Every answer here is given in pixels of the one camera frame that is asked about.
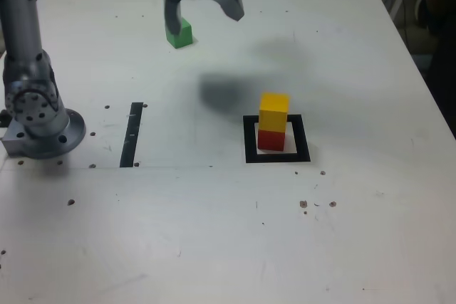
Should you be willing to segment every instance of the tabletop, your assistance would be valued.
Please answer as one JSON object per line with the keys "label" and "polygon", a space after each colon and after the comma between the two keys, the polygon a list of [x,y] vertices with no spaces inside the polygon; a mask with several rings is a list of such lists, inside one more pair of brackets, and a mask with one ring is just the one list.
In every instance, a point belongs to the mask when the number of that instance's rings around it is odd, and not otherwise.
{"label": "tabletop", "polygon": [[[456,141],[381,0],[243,2],[183,1],[175,50],[162,0],[38,0],[87,135],[0,149],[1,302],[452,301]],[[246,163],[263,92],[290,95],[310,162]]]}

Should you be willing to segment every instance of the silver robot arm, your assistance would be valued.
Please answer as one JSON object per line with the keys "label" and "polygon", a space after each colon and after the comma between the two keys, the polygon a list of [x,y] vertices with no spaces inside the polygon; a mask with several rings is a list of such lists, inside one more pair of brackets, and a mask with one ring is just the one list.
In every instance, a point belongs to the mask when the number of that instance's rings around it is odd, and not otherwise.
{"label": "silver robot arm", "polygon": [[0,0],[6,57],[5,106],[12,116],[2,142],[12,157],[50,158],[71,151],[86,133],[83,118],[63,106],[41,47],[36,0]]}
{"label": "silver robot arm", "polygon": [[[180,32],[180,1],[165,0],[165,22]],[[214,0],[240,20],[242,0]],[[74,149],[86,133],[83,118],[65,109],[51,60],[41,46],[36,0],[0,0],[4,31],[5,106],[12,116],[2,142],[9,156],[56,157]]]}

